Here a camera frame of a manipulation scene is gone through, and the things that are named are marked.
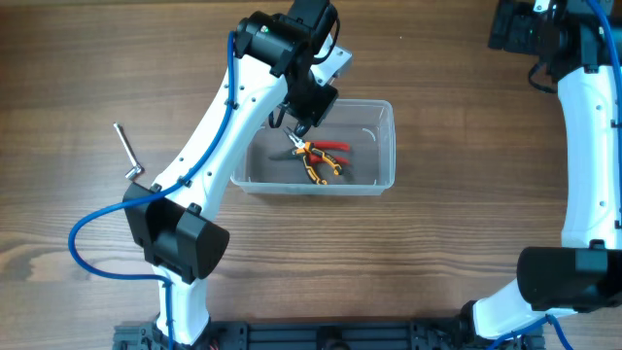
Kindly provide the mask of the silver socket wrench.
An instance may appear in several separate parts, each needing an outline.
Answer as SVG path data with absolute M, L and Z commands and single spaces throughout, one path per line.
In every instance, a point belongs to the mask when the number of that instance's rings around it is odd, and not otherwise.
M 113 127 L 119 136 L 121 143 L 125 149 L 125 152 L 129 158 L 132 167 L 125 173 L 125 178 L 129 181 L 135 181 L 140 175 L 144 173 L 144 167 L 137 160 L 133 149 L 125 135 L 124 129 L 118 122 L 113 123 Z

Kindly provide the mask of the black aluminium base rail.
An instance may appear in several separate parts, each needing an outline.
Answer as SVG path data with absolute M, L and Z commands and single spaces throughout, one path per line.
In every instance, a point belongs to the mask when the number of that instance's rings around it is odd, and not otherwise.
M 486 349 L 494 340 L 460 334 L 451 319 L 398 322 L 249 324 L 210 322 L 193 345 L 176 340 L 174 349 L 321 350 L 321 349 Z M 112 349 L 169 349 L 155 322 L 117 326 Z M 510 338 L 496 349 L 544 350 L 541 328 Z

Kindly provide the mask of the orange black long-nose pliers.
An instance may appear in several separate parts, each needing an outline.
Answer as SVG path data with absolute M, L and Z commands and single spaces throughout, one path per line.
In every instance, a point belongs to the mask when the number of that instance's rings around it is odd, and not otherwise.
M 328 165 L 335 176 L 341 176 L 343 174 L 343 167 L 341 163 L 330 153 L 318 148 L 313 142 L 303 140 L 289 127 L 284 129 L 284 133 L 294 144 L 292 154 L 295 158 L 302 161 L 305 173 L 312 183 L 315 185 L 326 185 L 328 183 L 327 180 L 324 179 L 317 171 L 313 160 L 316 160 L 318 163 Z

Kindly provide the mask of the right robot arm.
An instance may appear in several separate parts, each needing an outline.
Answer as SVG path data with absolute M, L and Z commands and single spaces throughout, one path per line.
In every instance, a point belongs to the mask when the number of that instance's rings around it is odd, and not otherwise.
M 489 48 L 536 57 L 567 135 L 559 247 L 528 247 L 515 279 L 466 307 L 469 331 L 498 347 L 560 318 L 621 304 L 621 21 L 611 1 L 500 1 Z

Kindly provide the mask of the clear plastic storage container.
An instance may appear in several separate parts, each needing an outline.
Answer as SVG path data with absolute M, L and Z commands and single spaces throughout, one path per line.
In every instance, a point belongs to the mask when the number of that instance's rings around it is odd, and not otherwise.
M 317 171 L 327 180 L 315 185 L 307 177 L 302 162 L 270 160 L 268 157 L 292 148 L 294 144 L 284 133 L 294 121 L 283 122 L 280 128 L 264 123 L 256 133 L 247 153 L 232 173 L 231 182 L 245 193 L 312 194 L 312 195 L 379 195 L 390 188 L 396 175 L 396 132 L 392 105 L 384 100 L 339 99 L 320 127 L 303 138 L 339 141 L 351 146 L 349 153 L 333 151 L 347 158 L 344 173 L 335 176 L 331 168 L 314 162 Z

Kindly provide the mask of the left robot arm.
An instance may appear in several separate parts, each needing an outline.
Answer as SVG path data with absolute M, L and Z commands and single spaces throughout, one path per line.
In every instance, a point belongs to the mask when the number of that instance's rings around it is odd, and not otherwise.
M 229 240 L 215 223 L 226 184 L 272 112 L 294 117 L 296 136 L 325 119 L 338 95 L 330 81 L 351 58 L 336 45 L 339 28 L 328 1 L 243 18 L 227 38 L 223 83 L 186 146 L 151 186 L 125 192 L 132 238 L 160 286 L 159 315 L 138 328 L 138 348 L 206 346 L 207 278 Z

